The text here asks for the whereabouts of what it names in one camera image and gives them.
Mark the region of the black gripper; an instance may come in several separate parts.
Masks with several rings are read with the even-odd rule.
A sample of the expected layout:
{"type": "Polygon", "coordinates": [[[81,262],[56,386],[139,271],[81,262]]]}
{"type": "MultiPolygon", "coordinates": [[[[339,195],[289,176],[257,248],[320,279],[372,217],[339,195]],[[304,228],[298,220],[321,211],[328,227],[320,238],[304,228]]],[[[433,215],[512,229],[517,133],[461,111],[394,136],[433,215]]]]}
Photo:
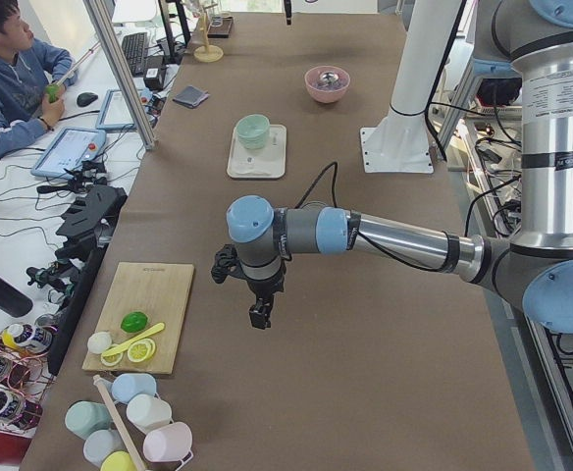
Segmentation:
{"type": "Polygon", "coordinates": [[[250,306],[248,314],[250,323],[256,329],[271,327],[271,312],[276,292],[284,291],[284,274],[275,274],[263,280],[252,279],[246,276],[249,289],[255,295],[255,302],[250,306]]]}
{"type": "Polygon", "coordinates": [[[292,3],[291,0],[283,0],[284,13],[286,18],[286,24],[290,26],[292,24],[292,3]]]}

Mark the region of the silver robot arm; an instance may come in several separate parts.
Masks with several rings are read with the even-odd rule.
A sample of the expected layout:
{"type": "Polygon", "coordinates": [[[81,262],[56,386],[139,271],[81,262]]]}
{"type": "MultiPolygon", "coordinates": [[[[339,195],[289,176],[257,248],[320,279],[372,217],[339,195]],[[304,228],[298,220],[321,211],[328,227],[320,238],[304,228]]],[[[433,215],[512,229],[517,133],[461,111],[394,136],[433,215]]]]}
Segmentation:
{"type": "Polygon", "coordinates": [[[489,178],[479,199],[515,214],[514,230],[454,235],[300,199],[275,208],[258,195],[228,209],[230,243],[214,281],[245,281],[251,324],[271,324],[274,296],[296,253],[369,252],[496,293],[543,327],[573,334],[573,1],[482,1],[474,56],[480,77],[522,79],[521,164],[489,178]]]}

